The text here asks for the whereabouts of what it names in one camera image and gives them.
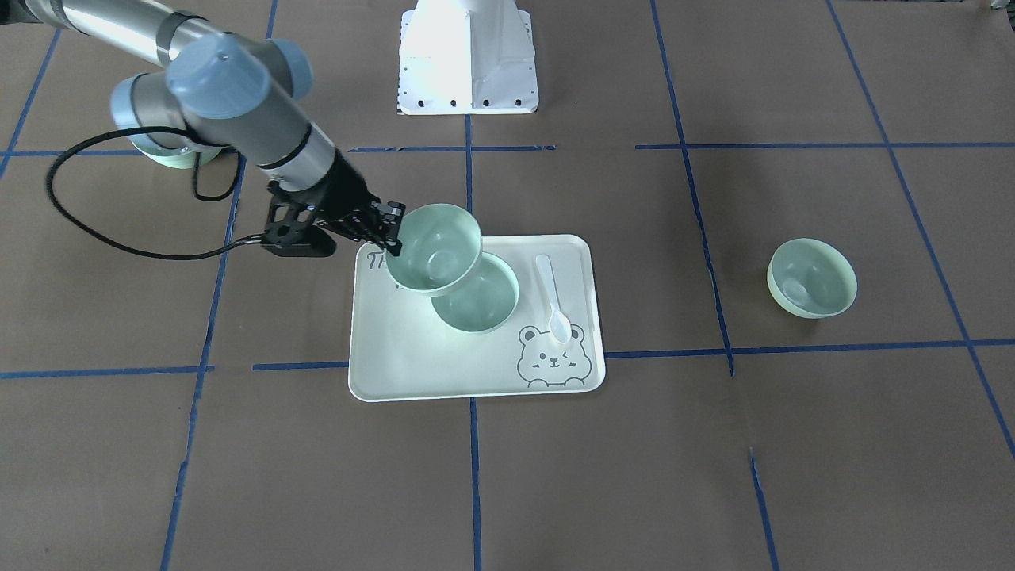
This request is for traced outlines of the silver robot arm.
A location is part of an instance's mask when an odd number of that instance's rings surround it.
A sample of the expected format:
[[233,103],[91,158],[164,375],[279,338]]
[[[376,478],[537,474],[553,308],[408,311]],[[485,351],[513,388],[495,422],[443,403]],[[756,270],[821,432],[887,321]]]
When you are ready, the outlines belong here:
[[48,168],[47,198],[73,224],[79,220],[54,189],[58,169],[90,146],[129,137],[151,156],[189,156],[193,173],[203,153],[231,148],[269,179],[264,231],[231,248],[257,243],[282,257],[328,257],[336,248],[333,235],[340,235],[401,253],[405,206],[369,192],[298,105],[314,79],[296,44],[254,42],[156,1],[4,1],[2,23],[75,30],[160,67],[115,88],[115,131],[72,146]]

